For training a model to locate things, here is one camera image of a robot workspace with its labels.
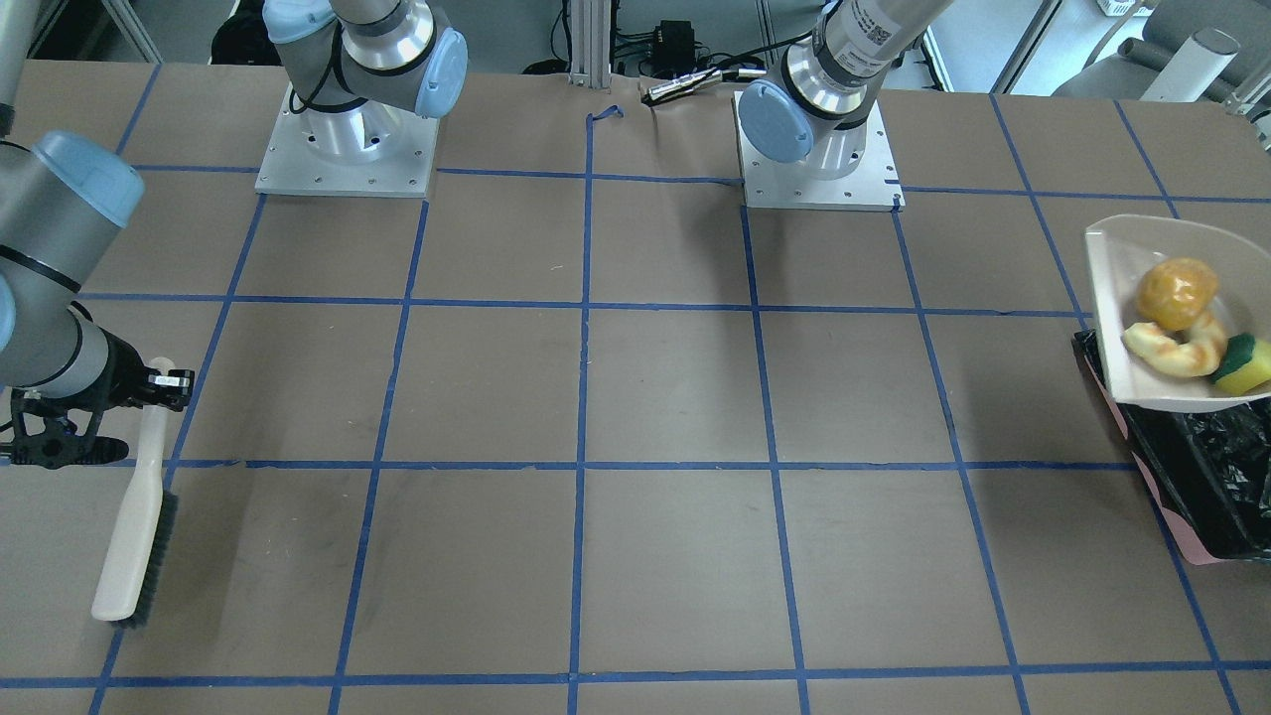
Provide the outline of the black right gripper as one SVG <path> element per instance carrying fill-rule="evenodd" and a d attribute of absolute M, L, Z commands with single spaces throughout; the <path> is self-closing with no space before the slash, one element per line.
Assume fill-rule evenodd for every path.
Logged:
<path fill-rule="evenodd" d="M 194 398 L 193 370 L 149 370 L 139 353 L 104 331 L 104 364 L 78 392 L 15 389 L 10 398 L 8 458 L 13 465 L 62 469 L 111 465 L 130 456 L 125 439 L 100 436 L 100 418 L 114 406 L 186 410 Z M 139 386 L 139 401 L 136 389 Z"/>

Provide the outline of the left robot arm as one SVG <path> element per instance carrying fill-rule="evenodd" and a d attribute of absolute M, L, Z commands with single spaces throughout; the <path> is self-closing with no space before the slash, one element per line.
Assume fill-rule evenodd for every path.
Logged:
<path fill-rule="evenodd" d="M 891 65 L 947 1 L 833 1 L 808 38 L 741 93 L 741 132 L 763 157 L 807 166 L 820 180 L 855 171 Z"/>

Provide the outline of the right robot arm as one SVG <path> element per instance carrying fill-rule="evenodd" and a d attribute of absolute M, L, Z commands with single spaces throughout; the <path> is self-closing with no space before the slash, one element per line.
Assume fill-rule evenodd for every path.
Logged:
<path fill-rule="evenodd" d="M 465 36 L 427 1 L 266 1 L 290 90 L 257 185 L 278 196 L 426 196 L 437 122 L 461 94 Z M 144 182 L 66 131 L 3 144 L 3 385 L 14 465 L 127 458 L 100 436 L 118 406 L 186 410 L 189 370 L 147 366 L 78 307 L 83 282 L 130 221 Z"/>

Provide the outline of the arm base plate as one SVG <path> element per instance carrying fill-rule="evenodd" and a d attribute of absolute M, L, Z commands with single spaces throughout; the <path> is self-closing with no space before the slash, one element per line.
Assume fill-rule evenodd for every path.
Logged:
<path fill-rule="evenodd" d="M 766 157 L 752 146 L 738 116 L 735 123 L 745 203 L 751 210 L 899 212 L 907 204 L 878 103 L 866 124 L 817 142 L 799 163 Z"/>
<path fill-rule="evenodd" d="M 261 160 L 263 196 L 426 199 L 441 121 L 377 102 L 344 113 L 300 107 L 283 91 Z"/>

